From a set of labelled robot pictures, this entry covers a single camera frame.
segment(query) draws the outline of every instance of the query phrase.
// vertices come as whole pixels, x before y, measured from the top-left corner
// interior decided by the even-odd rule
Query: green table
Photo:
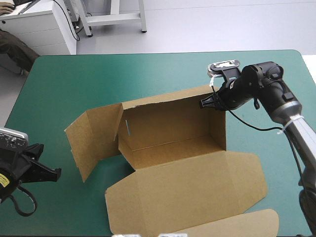
[[[39,202],[29,218],[18,216],[9,200],[2,204],[0,235],[109,235],[104,191],[133,170],[122,156],[109,158],[83,183],[64,129],[86,109],[207,84],[206,66],[229,59],[238,59],[241,68],[265,61],[282,65],[284,80],[304,106],[303,115],[316,127],[315,84],[301,55],[293,50],[39,58],[6,127],[28,133],[31,144],[44,143],[40,161],[62,168],[62,176],[58,183],[25,185]],[[236,113],[259,127],[275,125],[264,109],[256,111],[252,103]],[[309,234],[298,202],[299,175],[285,136],[252,130],[227,114],[227,142],[229,150],[261,158],[269,194],[249,211],[276,210],[280,236]],[[30,208],[27,198],[15,195]]]

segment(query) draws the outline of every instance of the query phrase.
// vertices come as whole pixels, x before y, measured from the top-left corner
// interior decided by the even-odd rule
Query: open cardboard box
[[[233,226],[229,217],[266,196],[259,158],[226,151],[225,112],[199,107],[209,93],[202,86],[87,110],[65,130],[83,181],[98,161],[120,153],[135,169],[106,190],[114,234],[196,232],[217,220]],[[254,216],[264,227],[275,215]]]

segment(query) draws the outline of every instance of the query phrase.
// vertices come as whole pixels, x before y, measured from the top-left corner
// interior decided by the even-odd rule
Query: gray floor
[[[4,126],[26,77],[0,67],[0,126]]]
[[[109,1],[85,0],[102,15]],[[144,0],[148,32],[140,24],[82,31],[78,54],[162,53],[296,49],[316,54],[316,0]],[[121,12],[138,0],[121,0]],[[8,63],[0,57],[0,64]],[[25,78],[0,68],[0,126],[4,126]]]

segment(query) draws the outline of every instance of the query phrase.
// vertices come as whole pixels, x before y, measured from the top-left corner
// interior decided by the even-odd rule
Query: brown pants
[[[32,49],[14,35],[0,30],[0,53],[6,53],[17,66],[30,71],[35,59],[39,57]]]

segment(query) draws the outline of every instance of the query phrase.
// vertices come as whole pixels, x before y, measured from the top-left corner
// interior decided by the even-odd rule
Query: white desk
[[[64,2],[58,0],[58,3],[67,13]],[[16,7],[11,14],[0,16],[0,29],[17,36],[39,55],[76,54],[77,42],[65,15],[55,2],[41,0],[18,15],[25,5]]]

